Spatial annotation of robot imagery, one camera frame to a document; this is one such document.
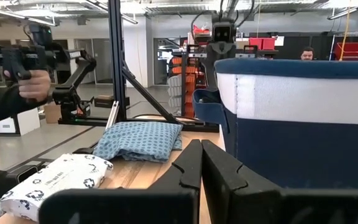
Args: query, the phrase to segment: person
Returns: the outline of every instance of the person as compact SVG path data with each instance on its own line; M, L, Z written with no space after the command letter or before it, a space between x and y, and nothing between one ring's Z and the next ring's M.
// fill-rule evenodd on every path
M14 114L32 110L47 102L50 89L50 77L43 70L30 71L31 79L21 80L9 88L0 89L0 120ZM6 178L7 172L0 170L0 198L15 186L15 182Z
M301 54L301 60L313 60L314 49L311 47L305 47Z

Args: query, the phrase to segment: person's hand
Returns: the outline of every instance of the person's hand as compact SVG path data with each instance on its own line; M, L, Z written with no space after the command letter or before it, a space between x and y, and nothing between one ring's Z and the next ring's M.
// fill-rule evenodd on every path
M47 99L50 78L49 73L44 70L31 70L31 79L19 81L19 94L25 99L35 99L37 102L42 102ZM8 71L4 71L4 75L11 77Z

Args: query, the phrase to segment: black metal pole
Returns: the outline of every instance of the black metal pole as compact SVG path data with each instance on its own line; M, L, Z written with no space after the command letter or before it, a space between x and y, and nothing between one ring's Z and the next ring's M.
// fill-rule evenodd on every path
M111 43L111 78L114 99L119 102L117 121L127 119L125 108L125 83L122 76L122 26L120 0L109 0L109 30Z

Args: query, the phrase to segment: white stripe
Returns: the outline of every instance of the white stripe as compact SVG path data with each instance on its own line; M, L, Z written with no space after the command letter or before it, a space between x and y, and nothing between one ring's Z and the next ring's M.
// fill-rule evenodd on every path
M358 124L358 80L219 74L225 107L239 118ZM233 103L228 92L238 90Z

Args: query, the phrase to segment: patterned fabric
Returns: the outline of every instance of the patterned fabric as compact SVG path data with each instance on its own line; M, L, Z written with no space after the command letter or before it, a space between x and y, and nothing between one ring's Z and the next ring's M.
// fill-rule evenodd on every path
M181 150L179 124L120 122L107 129L93 154L103 159L167 162L172 149Z

